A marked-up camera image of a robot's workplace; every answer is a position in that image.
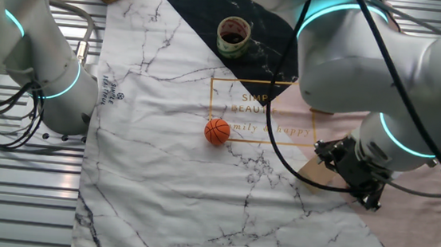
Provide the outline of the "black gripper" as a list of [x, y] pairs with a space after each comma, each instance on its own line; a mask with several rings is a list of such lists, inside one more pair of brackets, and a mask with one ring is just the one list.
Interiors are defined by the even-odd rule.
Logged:
[[358, 194], [356, 198], [361, 206], [368, 211], [380, 209], [385, 183], [373, 174], [386, 178], [389, 172], [376, 164], [358, 159], [355, 139], [346, 137], [328, 142], [319, 140], [314, 144], [314, 151], [321, 162], [336, 166], [337, 173], [345, 180], [351, 194]]

